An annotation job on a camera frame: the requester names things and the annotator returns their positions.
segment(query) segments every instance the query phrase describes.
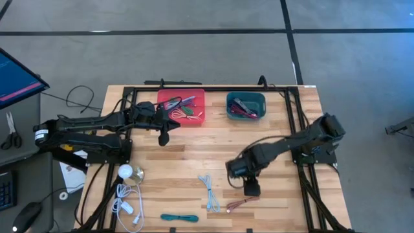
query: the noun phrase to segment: monitor screen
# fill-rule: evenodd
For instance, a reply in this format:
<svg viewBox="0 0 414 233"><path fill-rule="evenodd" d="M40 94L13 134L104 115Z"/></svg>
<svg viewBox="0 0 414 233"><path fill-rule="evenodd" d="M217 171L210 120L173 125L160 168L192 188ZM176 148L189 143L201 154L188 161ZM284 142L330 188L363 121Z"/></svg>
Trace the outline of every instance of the monitor screen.
<svg viewBox="0 0 414 233"><path fill-rule="evenodd" d="M39 76L0 49L0 109L48 87Z"/></svg>

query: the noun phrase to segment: wooden table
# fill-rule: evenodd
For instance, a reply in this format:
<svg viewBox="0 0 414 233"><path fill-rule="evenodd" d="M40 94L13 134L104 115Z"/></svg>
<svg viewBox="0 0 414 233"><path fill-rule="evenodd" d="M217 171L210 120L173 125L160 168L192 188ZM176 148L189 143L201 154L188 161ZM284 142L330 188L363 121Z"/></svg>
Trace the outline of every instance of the wooden table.
<svg viewBox="0 0 414 233"><path fill-rule="evenodd" d="M110 85L105 97L102 115L108 114L122 97L124 85ZM299 86L303 111L311 122L321 114L318 92L314 86ZM138 164L145 171L140 185L144 202L145 227L143 232L307 232L303 200L296 165L291 152L281 154L264 169L259 177L261 199L243 205L231 214L226 205L243 199L243 190L235 190L226 180L224 163L233 159L247 144L269 135L289 135L289 120L285 99L277 92L263 93L267 100L267 113L257 122L238 122L226 116L227 92L206 92L206 121L200 128L178 128L169 132L170 141L165 147L158 145L159 132L134 129L133 153L130 164ZM157 92L139 92L138 102L157 101ZM92 165L87 172L85 187L99 167ZM337 220L351 227L338 174L328 165L315 166L321 198ZM221 211L207 212L208 200L205 185L198 175L210 174L212 190L218 198ZM107 165L97 175L87 197L85 220L102 200L107 176ZM127 202L138 208L138 198ZM316 206L311 201L315 227L318 228ZM161 214L196 214L198 223L163 221ZM120 213L122 221L131 227L134 216ZM109 227L111 205L105 217ZM116 224L117 232L125 232Z"/></svg>

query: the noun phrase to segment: gray floor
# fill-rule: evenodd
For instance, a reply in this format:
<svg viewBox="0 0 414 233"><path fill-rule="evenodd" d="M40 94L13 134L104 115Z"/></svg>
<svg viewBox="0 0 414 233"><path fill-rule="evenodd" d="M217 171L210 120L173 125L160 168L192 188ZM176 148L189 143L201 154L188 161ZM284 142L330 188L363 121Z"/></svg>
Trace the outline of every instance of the gray floor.
<svg viewBox="0 0 414 233"><path fill-rule="evenodd" d="M292 28L414 28L405 0L287 0ZM278 0L14 0L2 31L283 28ZM412 139L384 127L414 113L414 34L295 35L303 81L318 86L324 111L347 134L339 171L353 228L413 232ZM75 85L95 91L101 106L109 84L144 80L295 84L286 35L2 37L7 50L65 97ZM78 90L74 100L86 102ZM42 120L79 117L80 109L43 96ZM86 111L82 116L94 116ZM63 185L55 167L55 187ZM56 201L60 227L72 227L80 194Z"/></svg>

